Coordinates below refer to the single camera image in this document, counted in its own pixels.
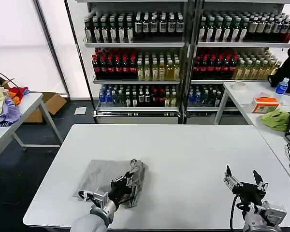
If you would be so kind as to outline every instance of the paper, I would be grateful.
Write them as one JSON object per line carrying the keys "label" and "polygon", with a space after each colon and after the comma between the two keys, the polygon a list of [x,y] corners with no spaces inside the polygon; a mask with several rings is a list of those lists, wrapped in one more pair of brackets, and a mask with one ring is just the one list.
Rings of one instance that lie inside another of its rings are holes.
{"label": "paper", "polygon": [[87,107],[77,107],[74,115],[84,115],[86,113]]}

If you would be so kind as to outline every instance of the black wire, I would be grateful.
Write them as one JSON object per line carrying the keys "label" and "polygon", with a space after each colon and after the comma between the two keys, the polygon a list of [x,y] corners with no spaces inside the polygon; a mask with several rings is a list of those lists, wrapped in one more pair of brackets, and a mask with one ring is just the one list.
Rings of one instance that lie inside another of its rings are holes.
{"label": "black wire", "polygon": [[234,230],[233,230],[233,214],[234,214],[235,203],[236,203],[236,200],[239,196],[240,196],[240,194],[237,194],[234,197],[233,202],[232,202],[231,215],[230,215],[230,230],[231,230],[231,232],[234,232]]}
{"label": "black wire", "polygon": [[19,87],[17,86],[17,84],[15,84],[13,81],[11,81],[11,80],[6,76],[6,75],[4,75],[4,74],[2,74],[2,73],[0,73],[0,75],[4,76],[6,79],[8,79],[8,81],[12,82],[13,85],[15,85],[17,88],[19,88]]}

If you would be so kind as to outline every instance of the purple cloth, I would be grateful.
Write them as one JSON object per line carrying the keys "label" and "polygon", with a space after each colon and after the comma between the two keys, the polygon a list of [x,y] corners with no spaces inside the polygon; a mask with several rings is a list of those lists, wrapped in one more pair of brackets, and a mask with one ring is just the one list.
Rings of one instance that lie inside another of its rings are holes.
{"label": "purple cloth", "polygon": [[0,114],[0,123],[3,121],[13,123],[21,116],[22,114],[16,108],[14,101],[10,98],[10,96],[7,96],[4,100],[2,112]]}

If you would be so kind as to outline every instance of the tissue box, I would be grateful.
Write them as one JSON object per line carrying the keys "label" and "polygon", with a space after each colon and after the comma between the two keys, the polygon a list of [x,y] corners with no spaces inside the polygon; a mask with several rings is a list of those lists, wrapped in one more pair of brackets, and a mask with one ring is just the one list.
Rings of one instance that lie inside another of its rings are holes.
{"label": "tissue box", "polygon": [[276,98],[257,97],[252,100],[249,111],[252,113],[268,113],[275,110],[279,106]]}

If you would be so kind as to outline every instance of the shelf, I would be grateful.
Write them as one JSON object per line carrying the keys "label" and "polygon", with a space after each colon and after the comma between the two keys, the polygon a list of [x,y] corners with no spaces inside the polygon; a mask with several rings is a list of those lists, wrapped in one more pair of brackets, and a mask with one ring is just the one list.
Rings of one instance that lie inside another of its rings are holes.
{"label": "shelf", "polygon": [[223,84],[224,82],[232,82],[232,81],[267,81],[267,80],[192,80],[191,84]]}
{"label": "shelf", "polygon": [[[218,107],[187,107],[187,111],[195,112],[195,111],[218,111]],[[238,111],[236,107],[225,107],[223,111]]]}
{"label": "shelf", "polygon": [[205,0],[205,2],[249,2],[249,3],[276,3],[290,4],[290,0]]}
{"label": "shelf", "polygon": [[120,112],[120,113],[130,113],[130,112],[138,112],[138,113],[177,113],[177,107],[98,107],[98,112]]}
{"label": "shelf", "polygon": [[289,48],[290,43],[199,42],[198,47],[279,47],[279,48]]}
{"label": "shelf", "polygon": [[97,80],[96,78],[93,80],[94,84],[123,84],[123,85],[177,85],[180,84],[180,80],[161,80],[161,81],[146,81],[146,80],[136,80],[136,81],[120,81],[120,80]]}
{"label": "shelf", "polygon": [[86,47],[184,47],[185,43],[85,43]]}
{"label": "shelf", "polygon": [[92,3],[99,3],[99,2],[187,2],[188,0],[75,0],[79,3],[84,2],[92,2]]}

